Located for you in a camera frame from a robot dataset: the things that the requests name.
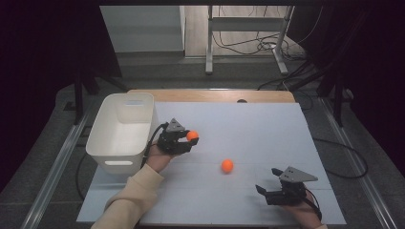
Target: white plastic bin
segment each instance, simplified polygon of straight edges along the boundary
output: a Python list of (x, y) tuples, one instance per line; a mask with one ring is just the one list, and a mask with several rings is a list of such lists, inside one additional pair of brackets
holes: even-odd
[(86, 151), (107, 173), (132, 175), (158, 125), (151, 94), (110, 94), (98, 111)]

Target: beige sleeve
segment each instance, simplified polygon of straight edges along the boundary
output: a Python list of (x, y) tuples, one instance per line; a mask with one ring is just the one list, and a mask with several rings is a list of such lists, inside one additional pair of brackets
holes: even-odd
[(317, 228), (315, 228), (315, 229), (328, 229), (328, 226), (327, 226), (327, 225), (322, 225), (322, 226), (317, 227)]
[(139, 218), (155, 204), (162, 181), (163, 177), (145, 164), (128, 178), (124, 189), (107, 201), (104, 214), (92, 228), (134, 228)]

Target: white tabletop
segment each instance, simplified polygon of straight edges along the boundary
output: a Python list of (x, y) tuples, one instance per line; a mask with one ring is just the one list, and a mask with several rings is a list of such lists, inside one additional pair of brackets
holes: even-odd
[[(140, 220), (147, 225), (271, 226), (296, 222), (279, 206), (268, 206), (255, 184), (280, 190), (271, 168), (295, 167), (319, 179), (307, 182), (321, 205), (323, 222), (345, 224), (308, 124), (296, 103), (156, 102), (160, 123), (175, 117), (200, 141), (161, 174), (159, 200)], [(234, 169), (221, 171), (231, 158)], [(121, 190), (126, 175), (97, 168), (77, 221), (93, 222), (105, 202)]]

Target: human arm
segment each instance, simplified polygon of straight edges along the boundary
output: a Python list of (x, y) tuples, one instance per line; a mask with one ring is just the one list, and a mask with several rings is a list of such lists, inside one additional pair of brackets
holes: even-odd
[(134, 228), (140, 217), (156, 203), (157, 190), (163, 181), (159, 172), (167, 166), (171, 158), (172, 156), (153, 145), (146, 164), (128, 178), (119, 193), (107, 201), (103, 215), (92, 229)]
[[(309, 191), (307, 191), (307, 199), (313, 202)], [(327, 225), (322, 224), (315, 211), (304, 201), (298, 205), (282, 207), (290, 212), (305, 229), (328, 229)]]

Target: human hand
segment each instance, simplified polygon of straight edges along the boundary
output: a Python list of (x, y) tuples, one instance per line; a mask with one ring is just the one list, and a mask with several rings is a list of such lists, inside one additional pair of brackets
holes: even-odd
[[(307, 191), (307, 199), (313, 202), (313, 197), (309, 191)], [(283, 205), (284, 209), (288, 212), (292, 213), (292, 215), (297, 219), (297, 221), (305, 228), (305, 229), (313, 229), (320, 227), (322, 225), (321, 220), (319, 220), (318, 216), (316, 215), (315, 211), (310, 207), (307, 203), (302, 201), (298, 205), (289, 206)]]
[(157, 173), (160, 173), (170, 160), (175, 156), (170, 156), (161, 150), (156, 144), (153, 144), (149, 149), (148, 159), (146, 164), (148, 164)]

